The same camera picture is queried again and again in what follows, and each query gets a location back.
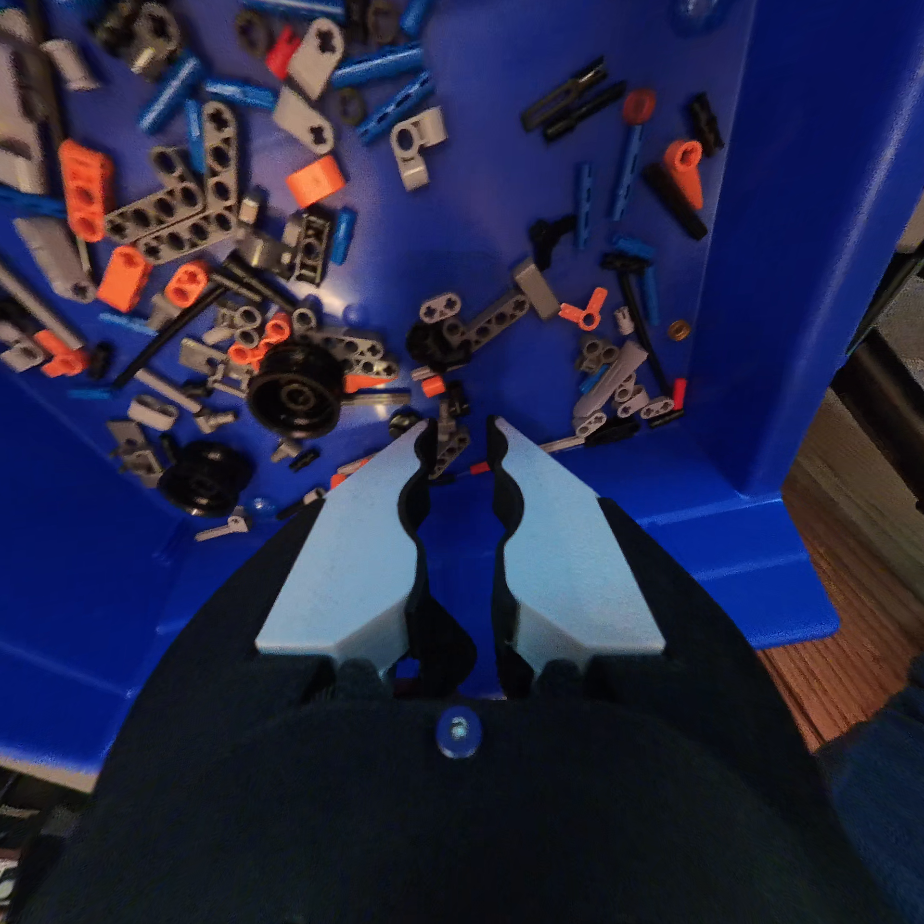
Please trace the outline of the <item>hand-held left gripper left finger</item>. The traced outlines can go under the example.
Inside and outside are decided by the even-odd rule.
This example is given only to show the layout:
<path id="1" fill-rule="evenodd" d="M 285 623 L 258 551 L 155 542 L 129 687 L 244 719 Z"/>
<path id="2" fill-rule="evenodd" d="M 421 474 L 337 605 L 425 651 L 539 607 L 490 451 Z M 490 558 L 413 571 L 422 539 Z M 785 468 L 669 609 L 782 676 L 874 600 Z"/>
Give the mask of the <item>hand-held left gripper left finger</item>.
<path id="1" fill-rule="evenodd" d="M 477 649 L 432 595 L 420 528 L 437 424 L 424 420 L 329 491 L 256 638 L 260 654 L 419 664 L 419 695 L 448 697 Z"/>

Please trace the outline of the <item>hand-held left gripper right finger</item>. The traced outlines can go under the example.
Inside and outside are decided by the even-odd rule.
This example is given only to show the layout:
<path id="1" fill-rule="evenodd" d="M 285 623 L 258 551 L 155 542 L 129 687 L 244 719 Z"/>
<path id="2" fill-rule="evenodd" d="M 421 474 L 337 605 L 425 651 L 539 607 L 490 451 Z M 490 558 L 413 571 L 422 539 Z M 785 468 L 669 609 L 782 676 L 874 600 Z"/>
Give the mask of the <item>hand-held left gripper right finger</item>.
<path id="1" fill-rule="evenodd" d="M 565 663 L 664 653 L 664 635 L 599 494 L 499 416 L 487 423 L 494 557 L 491 625 L 505 697 L 527 697 Z"/>

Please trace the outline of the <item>pile of small building parts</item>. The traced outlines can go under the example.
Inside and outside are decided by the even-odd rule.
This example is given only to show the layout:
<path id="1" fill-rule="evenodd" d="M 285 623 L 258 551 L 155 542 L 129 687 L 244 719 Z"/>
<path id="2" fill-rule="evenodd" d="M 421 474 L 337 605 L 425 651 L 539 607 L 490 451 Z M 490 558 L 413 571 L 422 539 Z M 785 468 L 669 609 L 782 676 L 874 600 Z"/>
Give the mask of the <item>pile of small building parts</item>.
<path id="1" fill-rule="evenodd" d="M 617 440 L 634 435 L 637 418 L 676 415 L 679 378 L 670 385 L 660 372 L 631 373 L 601 408 L 573 410 L 603 375 L 595 355 L 607 366 L 616 352 L 591 344 L 590 357 L 572 365 L 585 341 L 608 334 L 591 326 L 609 289 L 572 304 L 545 275 L 566 236 L 578 251 L 590 244 L 590 163 L 578 165 L 574 207 L 528 226 L 531 251 L 511 271 L 512 290 L 470 318 L 455 290 L 423 298 L 404 342 L 409 386 L 395 388 L 399 358 L 380 334 L 332 321 L 319 306 L 358 221 L 347 206 L 326 207 L 347 183 L 335 129 L 352 128 L 364 146 L 386 137 L 407 192 L 430 184 L 428 159 L 448 139 L 442 107 L 426 103 L 435 87 L 422 34 L 435 3 L 110 2 L 85 36 L 69 12 L 52 15 L 64 32 L 51 50 L 64 53 L 67 75 L 83 65 L 75 57 L 83 46 L 70 39 L 96 40 L 91 62 L 105 78 L 77 93 L 72 138 L 48 156 L 64 169 L 58 212 L 11 212 L 3 256 L 17 271 L 36 260 L 29 272 L 36 282 L 44 273 L 50 307 L 89 336 L 73 348 L 64 333 L 38 333 L 48 361 L 35 368 L 97 384 L 76 398 L 149 389 L 133 396 L 124 419 L 106 424 L 120 471 L 143 487 L 155 489 L 176 462 L 181 411 L 204 435 L 235 423 L 237 410 L 218 412 L 209 399 L 226 394 L 249 411 L 251 379 L 284 342 L 317 345 L 341 363 L 341 416 L 385 408 L 395 435 L 419 417 L 439 418 L 437 483 L 488 468 L 487 415 L 518 419 L 556 455 L 610 431 Z M 627 213 L 621 160 L 634 153 L 641 166 L 657 94 L 608 77 L 600 55 L 528 104 L 519 121 L 550 145 L 620 105 L 628 136 L 606 214 L 615 225 Z M 660 177 L 686 168 L 696 175 L 710 151 L 706 135 L 719 125 L 707 93 L 684 113 L 689 134 L 654 161 Z M 297 440 L 269 432 L 278 440 L 271 462 L 297 475 L 332 433 Z"/>

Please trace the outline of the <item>blue tagged plastic bin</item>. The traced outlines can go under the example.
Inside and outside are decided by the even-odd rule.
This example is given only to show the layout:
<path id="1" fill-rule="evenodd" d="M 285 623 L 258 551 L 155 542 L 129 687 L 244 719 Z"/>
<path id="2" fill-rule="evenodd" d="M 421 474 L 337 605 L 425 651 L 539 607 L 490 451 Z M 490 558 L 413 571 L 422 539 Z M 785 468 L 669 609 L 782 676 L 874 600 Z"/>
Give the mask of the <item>blue tagged plastic bin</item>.
<path id="1" fill-rule="evenodd" d="M 552 291 L 585 304 L 616 277 L 599 266 L 613 233 L 655 249 L 661 322 L 652 340 L 685 415 L 614 445 L 562 454 L 614 498 L 732 616 L 757 649 L 838 627 L 779 494 L 824 387 L 891 258 L 922 184 L 922 2 L 436 2 L 422 34 L 448 139 L 431 182 L 403 190 L 386 137 L 364 146 L 337 127 L 347 178 L 326 201 L 358 221 L 345 265 L 317 294 L 332 321 L 404 350 L 423 298 L 452 289 L 463 317 L 514 288 L 527 228 L 574 207 L 593 167 L 591 240 L 556 245 Z M 689 134 L 684 107 L 705 91 L 725 142 L 703 159 L 700 241 L 634 184 L 609 223 L 627 142 L 620 105 L 547 145 L 519 113 L 602 55 L 608 83 L 651 86 L 657 105 L 641 165 Z M 270 512 L 336 466 L 386 445 L 386 409 L 344 410 L 302 474 L 270 460 L 278 440 L 241 402 L 237 421 L 200 433 L 181 411 L 180 445 L 231 446 L 254 473 L 240 501 L 248 535 L 196 542 L 191 515 L 120 471 L 113 400 L 76 398 L 85 376 L 2 368 L 2 757 L 95 774 L 132 701 L 174 636 L 273 535 Z"/>

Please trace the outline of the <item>black wheel hub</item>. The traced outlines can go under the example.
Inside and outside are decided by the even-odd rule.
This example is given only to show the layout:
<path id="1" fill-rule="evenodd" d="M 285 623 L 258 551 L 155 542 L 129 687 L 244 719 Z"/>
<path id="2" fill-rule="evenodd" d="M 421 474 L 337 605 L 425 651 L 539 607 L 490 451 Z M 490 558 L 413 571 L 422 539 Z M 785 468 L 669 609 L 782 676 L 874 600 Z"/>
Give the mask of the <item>black wheel hub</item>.
<path id="1" fill-rule="evenodd" d="M 251 416 L 267 430 L 306 440 L 332 432 L 345 396 L 341 363 L 326 349 L 284 342 L 271 347 L 248 385 Z"/>
<path id="2" fill-rule="evenodd" d="M 185 514 L 219 518 L 233 513 L 256 468 L 236 449 L 210 441 L 180 448 L 177 460 L 160 476 L 156 490 Z"/>

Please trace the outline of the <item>blue denim trouser leg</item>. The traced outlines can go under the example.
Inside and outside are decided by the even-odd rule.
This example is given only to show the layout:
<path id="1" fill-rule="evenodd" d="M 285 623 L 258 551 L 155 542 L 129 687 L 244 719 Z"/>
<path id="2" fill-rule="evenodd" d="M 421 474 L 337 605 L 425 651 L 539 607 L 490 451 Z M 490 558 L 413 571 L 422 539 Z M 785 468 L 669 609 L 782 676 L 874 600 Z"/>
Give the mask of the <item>blue denim trouser leg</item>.
<path id="1" fill-rule="evenodd" d="M 839 821 L 906 922 L 923 921 L 923 656 L 870 719 L 821 746 Z"/>

